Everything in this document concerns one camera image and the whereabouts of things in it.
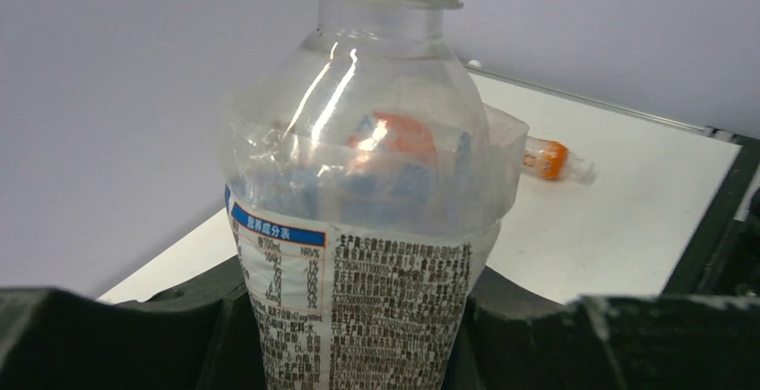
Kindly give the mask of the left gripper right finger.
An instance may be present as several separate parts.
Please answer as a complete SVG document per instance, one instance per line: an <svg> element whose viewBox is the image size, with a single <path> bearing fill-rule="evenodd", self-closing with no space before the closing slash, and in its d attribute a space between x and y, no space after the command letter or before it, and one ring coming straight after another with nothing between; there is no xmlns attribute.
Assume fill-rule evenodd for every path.
<svg viewBox="0 0 760 390"><path fill-rule="evenodd" d="M558 304L486 269L447 389L756 389L759 301L583 296Z"/></svg>

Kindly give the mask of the orange drink bottle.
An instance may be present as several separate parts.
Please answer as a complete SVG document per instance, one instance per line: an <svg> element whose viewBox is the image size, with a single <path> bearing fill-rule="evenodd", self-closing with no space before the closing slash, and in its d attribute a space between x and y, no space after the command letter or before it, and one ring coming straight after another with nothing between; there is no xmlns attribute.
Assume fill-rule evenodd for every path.
<svg viewBox="0 0 760 390"><path fill-rule="evenodd" d="M552 182L572 181L589 185L597 177L592 162L578 157L562 143L532 136L526 139L522 169L529 175Z"/></svg>

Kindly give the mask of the clear water bottle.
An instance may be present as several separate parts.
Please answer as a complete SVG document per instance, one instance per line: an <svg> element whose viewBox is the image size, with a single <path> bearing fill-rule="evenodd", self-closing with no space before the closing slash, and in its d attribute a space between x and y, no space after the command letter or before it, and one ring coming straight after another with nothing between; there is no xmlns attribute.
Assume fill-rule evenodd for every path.
<svg viewBox="0 0 760 390"><path fill-rule="evenodd" d="M461 0L316 0L225 108L229 225L271 389L438 389L529 127L446 45Z"/></svg>

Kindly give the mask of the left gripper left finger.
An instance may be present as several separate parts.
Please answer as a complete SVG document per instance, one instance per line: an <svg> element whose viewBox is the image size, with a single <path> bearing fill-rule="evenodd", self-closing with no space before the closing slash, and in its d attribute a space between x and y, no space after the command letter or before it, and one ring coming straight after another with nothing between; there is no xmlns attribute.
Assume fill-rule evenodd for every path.
<svg viewBox="0 0 760 390"><path fill-rule="evenodd" d="M4 389L263 389L259 333L236 258L145 301L1 291Z"/></svg>

